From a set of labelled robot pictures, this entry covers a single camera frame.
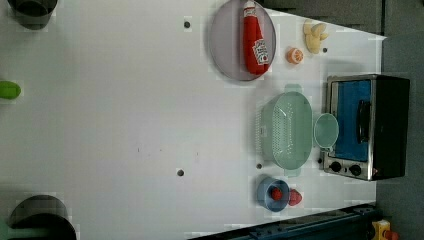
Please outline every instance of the mint green cup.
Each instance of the mint green cup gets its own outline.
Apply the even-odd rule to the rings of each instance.
[[[314,124],[314,142],[322,152],[332,152],[339,137],[339,123],[330,113],[319,115]]]

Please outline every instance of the yellow object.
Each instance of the yellow object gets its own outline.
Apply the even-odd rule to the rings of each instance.
[[[383,237],[383,232],[390,230],[390,222],[381,220],[378,222],[372,222],[372,225],[375,229],[375,236],[372,240],[387,240],[387,238]]]
[[[312,20],[307,19],[303,24],[303,33],[305,34],[306,47],[309,52],[318,54],[321,47],[321,41],[328,37],[328,33],[323,33],[327,25],[319,23],[312,26]]]

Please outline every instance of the oven knob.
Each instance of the oven knob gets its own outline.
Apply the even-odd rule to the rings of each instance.
[[[342,165],[339,162],[333,162],[330,165],[331,170],[333,170],[334,172],[340,172],[340,170],[342,169]]]
[[[361,167],[358,165],[353,165],[352,167],[349,168],[349,170],[355,177],[361,175],[361,172],[362,172]]]

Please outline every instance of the black dot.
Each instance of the black dot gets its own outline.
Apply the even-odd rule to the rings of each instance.
[[[184,176],[184,171],[182,169],[178,170],[177,175],[180,177]]]

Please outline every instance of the mint green basket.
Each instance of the mint green basket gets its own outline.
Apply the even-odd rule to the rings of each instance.
[[[298,170],[312,149],[312,109],[299,85],[287,85],[283,94],[265,105],[261,115],[262,152],[285,170]]]

